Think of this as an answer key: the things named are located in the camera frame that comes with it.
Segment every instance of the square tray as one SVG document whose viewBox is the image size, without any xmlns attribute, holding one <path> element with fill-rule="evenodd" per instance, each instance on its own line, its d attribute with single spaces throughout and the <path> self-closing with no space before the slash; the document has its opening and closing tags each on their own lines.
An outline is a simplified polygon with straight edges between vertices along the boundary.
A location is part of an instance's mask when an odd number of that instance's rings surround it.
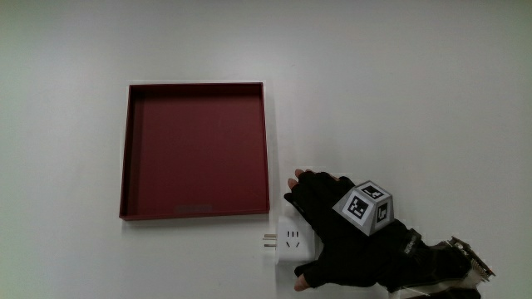
<svg viewBox="0 0 532 299">
<path fill-rule="evenodd" d="M 268 211 L 262 83 L 130 86 L 120 218 Z"/>
</svg>

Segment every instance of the power socket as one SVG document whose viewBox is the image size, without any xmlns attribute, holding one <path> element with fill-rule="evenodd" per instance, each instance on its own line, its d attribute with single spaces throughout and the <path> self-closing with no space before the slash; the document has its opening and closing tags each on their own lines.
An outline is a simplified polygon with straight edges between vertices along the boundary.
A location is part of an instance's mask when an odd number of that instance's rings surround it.
<svg viewBox="0 0 532 299">
<path fill-rule="evenodd" d="M 276 240 L 275 262 L 311 262 L 316 257 L 316 237 L 312 227 L 303 218 L 279 216 L 277 235 L 264 235 Z"/>
</svg>

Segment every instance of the black glove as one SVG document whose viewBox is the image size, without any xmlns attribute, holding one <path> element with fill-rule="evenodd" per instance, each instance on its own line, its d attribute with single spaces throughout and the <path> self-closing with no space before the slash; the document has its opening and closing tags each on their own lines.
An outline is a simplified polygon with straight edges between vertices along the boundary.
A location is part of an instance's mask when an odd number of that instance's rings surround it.
<svg viewBox="0 0 532 299">
<path fill-rule="evenodd" d="M 304 274 L 310 287 L 328 282 L 355 287 L 375 284 L 387 274 L 406 227 L 395 221 L 368 237 L 332 209 L 354 187 L 350 179 L 336 180 L 330 174 L 311 171 L 298 178 L 299 184 L 284 198 L 312 226 L 324 247 L 318 260 L 297 267 L 295 274 Z"/>
</svg>

